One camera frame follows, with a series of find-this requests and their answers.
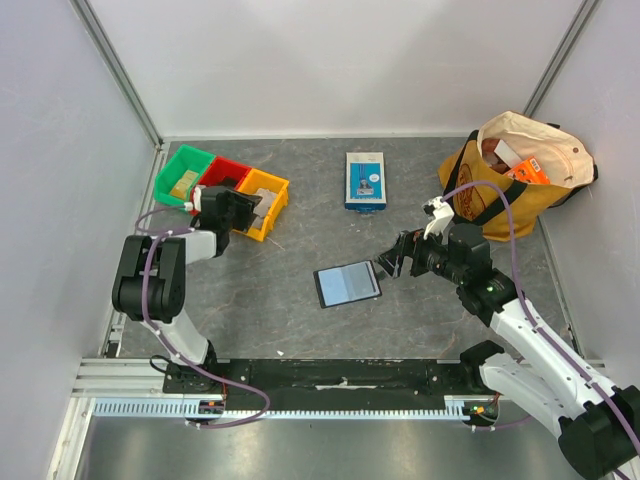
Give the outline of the black card holder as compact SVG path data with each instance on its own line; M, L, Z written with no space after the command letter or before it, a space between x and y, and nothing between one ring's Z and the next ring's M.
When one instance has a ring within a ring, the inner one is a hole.
M322 309L374 299L382 295L371 260L316 270L313 272L313 278Z

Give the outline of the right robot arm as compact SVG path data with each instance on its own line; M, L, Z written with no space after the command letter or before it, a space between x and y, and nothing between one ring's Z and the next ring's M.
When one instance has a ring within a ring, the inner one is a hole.
M639 455L639 390L620 388L581 358L494 267L480 229L456 225L448 235L403 231L378 264L391 277L405 259L410 274L452 282L463 307L507 340L527 361L520 366L491 342L468 349L476 358L458 368L467 392L486 388L511 399L549 430L569 465L600 479Z

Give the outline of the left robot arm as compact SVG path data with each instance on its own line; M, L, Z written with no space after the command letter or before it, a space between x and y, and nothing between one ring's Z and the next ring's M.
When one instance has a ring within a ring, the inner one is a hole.
M187 266L221 256L233 230L246 231L262 197L224 186L197 187L190 200L174 205L193 212L186 226L152 231L137 227L124 240L111 299L114 309L142 323L169 353L188 366L185 380L210 392L220 380L215 349L186 312Z

